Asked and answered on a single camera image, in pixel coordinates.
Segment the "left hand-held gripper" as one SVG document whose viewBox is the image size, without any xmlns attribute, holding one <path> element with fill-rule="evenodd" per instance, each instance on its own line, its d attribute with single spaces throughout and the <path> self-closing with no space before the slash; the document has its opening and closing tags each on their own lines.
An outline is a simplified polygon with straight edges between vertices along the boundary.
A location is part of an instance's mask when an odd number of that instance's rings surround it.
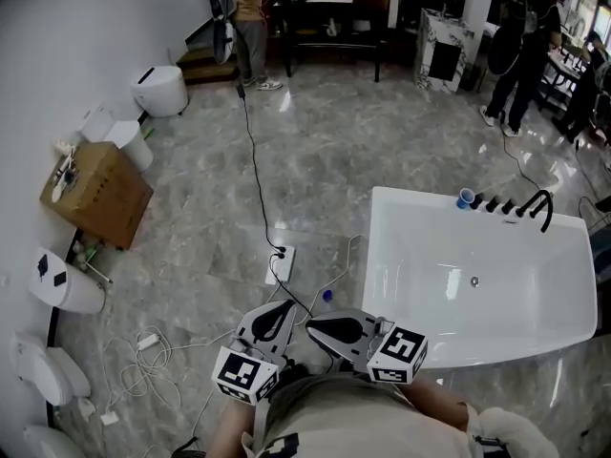
<svg viewBox="0 0 611 458">
<path fill-rule="evenodd" d="M 255 406 L 280 381 L 297 313 L 293 300 L 268 302 L 249 311 L 222 346 L 212 381 L 219 392 Z"/>
</svg>

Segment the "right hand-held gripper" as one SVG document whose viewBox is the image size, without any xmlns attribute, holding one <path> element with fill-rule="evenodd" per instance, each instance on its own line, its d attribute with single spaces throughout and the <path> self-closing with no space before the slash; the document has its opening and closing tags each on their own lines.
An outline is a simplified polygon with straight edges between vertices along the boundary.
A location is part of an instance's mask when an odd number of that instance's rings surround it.
<svg viewBox="0 0 611 458">
<path fill-rule="evenodd" d="M 350 362 L 354 371 L 367 373 L 377 383 L 410 384 L 428 352 L 426 336 L 360 309 L 328 311 L 310 319 L 307 326 L 341 328 L 346 342 L 319 329 L 308 328 L 306 332 L 325 352 Z"/>
</svg>

